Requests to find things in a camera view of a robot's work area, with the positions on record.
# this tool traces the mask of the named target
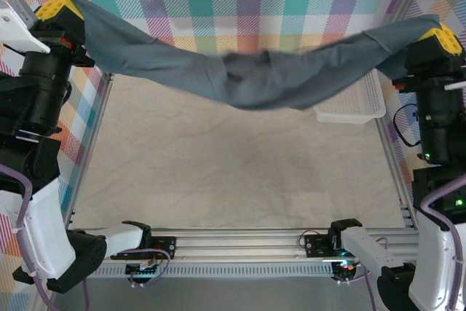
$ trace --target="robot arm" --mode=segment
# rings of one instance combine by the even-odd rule
[[[65,293],[92,274],[102,261],[121,251],[150,248],[150,227],[125,222],[111,229],[67,230],[59,201],[58,117],[71,94],[72,66],[92,67],[85,55],[84,21],[69,0],[52,0],[36,12],[24,0],[0,0],[0,42],[25,56],[17,77],[0,75],[0,164],[23,174],[33,188],[21,229],[22,244],[35,268],[25,264],[14,279],[47,280],[51,291]],[[15,227],[24,188],[0,175],[0,212]]]
[[[396,259],[362,227],[340,231],[341,247],[377,277],[390,311],[463,311],[466,246],[466,52],[445,26],[408,48],[408,76],[393,84],[416,94],[422,153],[431,168],[414,171],[419,230],[416,266]]]

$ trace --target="cloth fold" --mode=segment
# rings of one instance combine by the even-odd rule
[[[222,57],[182,50],[144,33],[88,0],[72,0],[84,15],[86,49],[104,71],[150,79],[238,109],[308,109],[374,68],[406,75],[406,48],[431,28],[423,15],[349,36],[316,50],[264,50]]]

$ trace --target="gray fabric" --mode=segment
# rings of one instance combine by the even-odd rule
[[[406,74],[406,47],[440,27],[437,15],[425,15],[301,54],[211,57],[165,44],[87,0],[72,1],[84,15],[86,48],[104,71],[150,79],[247,110],[307,109],[373,68],[400,78]]]

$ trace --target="white plastic basket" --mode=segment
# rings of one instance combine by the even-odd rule
[[[319,122],[364,124],[387,111],[377,70],[314,107]]]

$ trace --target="black cable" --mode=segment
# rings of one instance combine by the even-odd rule
[[[6,47],[7,49],[10,49],[11,51],[13,52],[16,52],[17,54],[21,55],[21,56],[24,56],[24,52],[21,52],[21,51],[17,51],[15,48],[9,46],[9,45],[6,45],[6,44],[3,44],[4,47]]]
[[[305,235],[306,233],[308,233],[308,232],[314,232],[314,233],[317,233],[318,235],[320,235],[319,232],[317,232],[317,231],[315,231],[315,230],[313,230],[313,229],[307,229],[306,231],[304,231],[303,233],[301,233],[301,236],[299,236],[299,238],[298,238],[298,245],[299,245],[301,248],[303,248],[304,250],[306,250],[306,247],[304,247],[304,246],[301,244],[301,240],[302,240],[302,238],[304,237],[304,235]]]
[[[398,112],[400,112],[402,109],[408,107],[408,106],[417,106],[415,103],[407,103],[406,105],[404,106],[401,106],[396,112],[395,114],[393,114],[393,127],[395,128],[395,132],[397,133],[397,135],[400,137],[400,139],[402,140],[402,142],[407,145],[407,147],[416,147],[418,145],[420,145],[421,141],[417,141],[416,143],[412,144],[412,143],[409,143],[404,137],[403,135],[401,135],[401,131],[400,129],[398,129],[398,126],[396,125],[396,116],[398,115]]]
[[[65,97],[63,98],[63,105],[68,102],[68,100],[71,97],[72,92],[73,92],[73,87],[71,86],[71,83],[68,82],[68,86],[66,87],[66,94],[65,94]]]

